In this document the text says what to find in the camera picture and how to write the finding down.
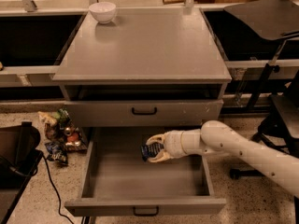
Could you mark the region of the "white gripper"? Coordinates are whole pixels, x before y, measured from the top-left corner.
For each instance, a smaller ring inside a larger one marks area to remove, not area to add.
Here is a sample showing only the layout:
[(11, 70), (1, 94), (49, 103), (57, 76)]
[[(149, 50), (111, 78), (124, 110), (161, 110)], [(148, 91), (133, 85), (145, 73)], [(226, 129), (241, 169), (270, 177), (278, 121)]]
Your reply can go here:
[(153, 158), (148, 158), (148, 162), (157, 163), (185, 157), (187, 153), (182, 145), (182, 135), (183, 131), (170, 131), (165, 134), (155, 134), (150, 137), (146, 144), (164, 144), (164, 151), (159, 152)]

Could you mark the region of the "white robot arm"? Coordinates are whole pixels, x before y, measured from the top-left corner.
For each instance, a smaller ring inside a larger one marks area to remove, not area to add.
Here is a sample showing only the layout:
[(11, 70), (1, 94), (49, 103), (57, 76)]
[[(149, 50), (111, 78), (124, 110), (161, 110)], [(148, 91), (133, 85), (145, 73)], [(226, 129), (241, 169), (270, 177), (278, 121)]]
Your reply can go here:
[(141, 147), (143, 160), (153, 163), (220, 152), (238, 157), (299, 198), (298, 158), (250, 141), (217, 120), (207, 121), (200, 129), (155, 134)]

